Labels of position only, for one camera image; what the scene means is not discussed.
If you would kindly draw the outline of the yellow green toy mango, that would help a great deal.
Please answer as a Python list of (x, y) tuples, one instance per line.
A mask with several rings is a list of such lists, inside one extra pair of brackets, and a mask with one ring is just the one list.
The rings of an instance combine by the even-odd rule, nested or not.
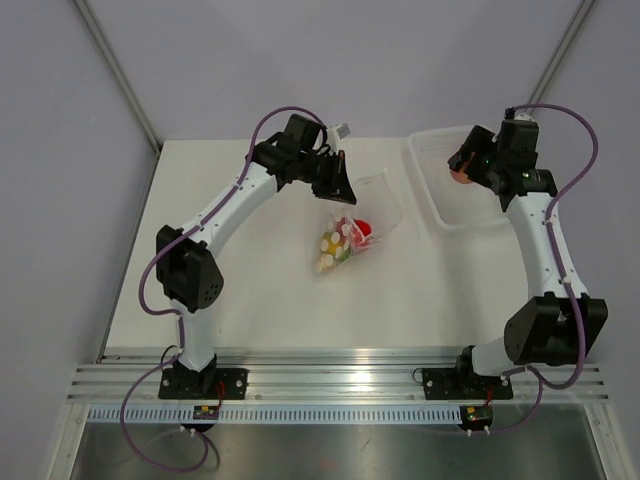
[(335, 261), (344, 261), (352, 253), (351, 243), (338, 231), (325, 232), (320, 240), (320, 252), (331, 256)]

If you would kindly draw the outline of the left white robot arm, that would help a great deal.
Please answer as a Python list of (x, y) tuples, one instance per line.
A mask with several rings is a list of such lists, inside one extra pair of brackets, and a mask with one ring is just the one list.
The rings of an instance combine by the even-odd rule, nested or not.
[(284, 186), (303, 182), (322, 200), (354, 205), (346, 155), (338, 146), (347, 124), (325, 126), (299, 108), (285, 128), (253, 139), (242, 170), (194, 219), (180, 228), (163, 227), (156, 236), (156, 278), (178, 316), (181, 386), (195, 398), (215, 388), (211, 322), (206, 314), (224, 287), (217, 258), (235, 231)]

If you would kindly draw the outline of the pink toy peach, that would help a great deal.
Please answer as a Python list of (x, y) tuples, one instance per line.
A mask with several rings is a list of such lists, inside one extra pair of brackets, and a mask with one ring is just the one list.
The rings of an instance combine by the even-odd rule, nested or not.
[(472, 184), (473, 181), (468, 177), (465, 171), (450, 171), (451, 177), (458, 183), (463, 185)]

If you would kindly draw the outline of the red toy tomato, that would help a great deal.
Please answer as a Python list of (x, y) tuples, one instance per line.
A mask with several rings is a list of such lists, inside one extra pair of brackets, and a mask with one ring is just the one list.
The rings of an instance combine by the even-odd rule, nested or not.
[(355, 243), (363, 243), (369, 240), (372, 228), (369, 223), (361, 219), (353, 219), (350, 222), (350, 231)]

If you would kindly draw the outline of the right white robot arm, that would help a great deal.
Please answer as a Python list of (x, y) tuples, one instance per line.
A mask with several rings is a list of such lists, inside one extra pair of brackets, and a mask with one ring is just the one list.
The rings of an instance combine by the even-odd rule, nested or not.
[(502, 337), (469, 347), (469, 362), (454, 371), (466, 396), (484, 390), (489, 376), (540, 365), (573, 366), (560, 385), (571, 386), (608, 317), (606, 302), (588, 292), (573, 265), (559, 218), (561, 192), (553, 174), (537, 166), (538, 136), (537, 123), (523, 118), (504, 119), (497, 133), (475, 125), (448, 161), (452, 172), (498, 198), (516, 234), (529, 295)]

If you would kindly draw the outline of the clear zip top bag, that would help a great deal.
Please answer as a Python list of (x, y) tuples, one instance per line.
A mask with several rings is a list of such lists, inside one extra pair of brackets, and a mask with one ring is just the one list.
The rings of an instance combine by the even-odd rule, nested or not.
[(324, 276), (386, 240), (401, 223), (403, 210), (386, 168), (355, 181), (355, 205), (325, 201), (320, 210), (311, 272)]

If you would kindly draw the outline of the white plastic food basket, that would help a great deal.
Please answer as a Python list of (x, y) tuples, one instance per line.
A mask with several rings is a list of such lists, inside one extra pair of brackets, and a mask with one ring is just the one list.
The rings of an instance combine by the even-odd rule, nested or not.
[(407, 138), (404, 162), (418, 207), (448, 235), (510, 225), (491, 191), (475, 183), (461, 184), (450, 174), (448, 160), (471, 129), (470, 125), (431, 129)]

